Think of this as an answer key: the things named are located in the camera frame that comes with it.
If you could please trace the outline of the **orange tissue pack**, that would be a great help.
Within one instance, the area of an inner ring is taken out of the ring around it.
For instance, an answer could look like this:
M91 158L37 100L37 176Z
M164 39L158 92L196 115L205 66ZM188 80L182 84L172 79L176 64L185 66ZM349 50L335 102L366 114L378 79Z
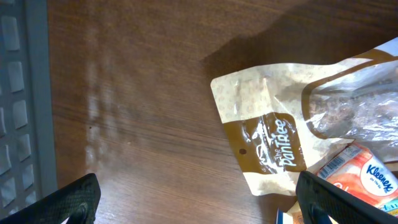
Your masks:
M317 176L397 216L397 178L368 148L359 144L347 146Z

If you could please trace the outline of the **grey plastic mesh basket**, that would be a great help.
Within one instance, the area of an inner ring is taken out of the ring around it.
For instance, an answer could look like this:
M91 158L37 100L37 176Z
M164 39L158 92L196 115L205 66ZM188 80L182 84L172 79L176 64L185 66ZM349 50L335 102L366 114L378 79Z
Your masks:
M1 218L58 189L46 0L1 0Z

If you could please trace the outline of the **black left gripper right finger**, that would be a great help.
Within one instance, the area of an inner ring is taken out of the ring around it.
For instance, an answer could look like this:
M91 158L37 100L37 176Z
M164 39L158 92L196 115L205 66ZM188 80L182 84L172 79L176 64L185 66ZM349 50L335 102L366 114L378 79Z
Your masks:
M295 193L304 224L397 224L396 217L308 171L300 173Z

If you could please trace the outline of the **beige brown cookie pouch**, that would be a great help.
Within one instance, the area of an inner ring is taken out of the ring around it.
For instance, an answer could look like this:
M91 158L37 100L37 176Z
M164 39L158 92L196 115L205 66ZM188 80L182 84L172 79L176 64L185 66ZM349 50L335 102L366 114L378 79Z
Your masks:
M330 65L275 63L211 81L221 122L255 196L293 195L353 141L397 170L397 40Z

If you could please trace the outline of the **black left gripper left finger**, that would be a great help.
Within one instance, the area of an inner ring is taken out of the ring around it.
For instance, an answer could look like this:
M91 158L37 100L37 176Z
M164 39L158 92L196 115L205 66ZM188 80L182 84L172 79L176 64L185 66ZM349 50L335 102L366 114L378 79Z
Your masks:
M101 198L98 179L86 174L45 198L4 218L1 224L84 223L94 224Z

